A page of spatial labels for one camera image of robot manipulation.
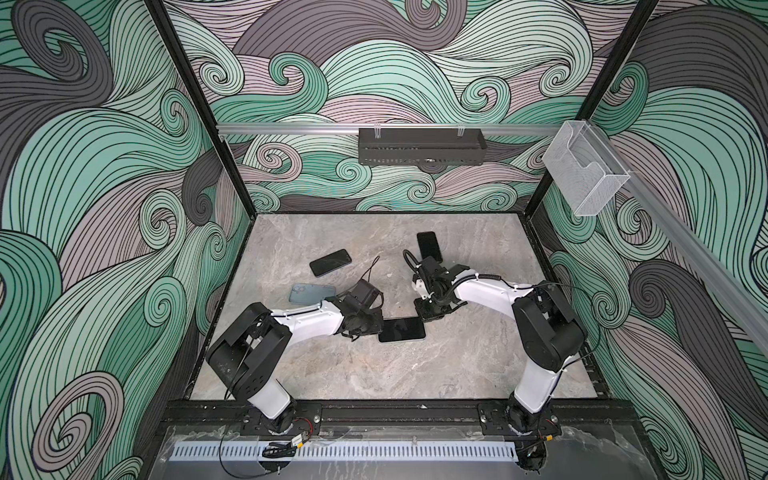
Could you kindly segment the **black phone case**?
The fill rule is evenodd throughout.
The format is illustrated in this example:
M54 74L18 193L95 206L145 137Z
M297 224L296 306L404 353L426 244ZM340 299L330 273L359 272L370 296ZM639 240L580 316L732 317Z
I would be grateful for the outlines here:
M434 231L419 232L417 234L417 243L422 259L432 258L438 263L443 261L442 252Z

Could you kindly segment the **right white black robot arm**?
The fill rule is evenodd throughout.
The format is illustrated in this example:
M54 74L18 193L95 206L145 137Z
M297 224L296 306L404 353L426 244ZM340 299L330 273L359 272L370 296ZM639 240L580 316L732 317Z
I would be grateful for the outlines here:
M418 295L414 306L423 321L442 319L468 304L515 321L527 361L506 416L513 432L535 431L566 365L588 337L562 289L547 282L511 283L461 264L447 269L432 257L418 261L409 250L403 257L413 272L412 288Z

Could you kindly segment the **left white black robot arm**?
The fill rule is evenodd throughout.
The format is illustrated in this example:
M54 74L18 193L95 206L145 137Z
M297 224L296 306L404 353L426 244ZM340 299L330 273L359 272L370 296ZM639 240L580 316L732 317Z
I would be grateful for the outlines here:
M283 433L296 418L295 399L274 374L285 350L319 337L376 335L383 327L383 302L383 292L360 279L310 306L271 310L252 303L209 347L206 362L228 394L257 409L270 431Z

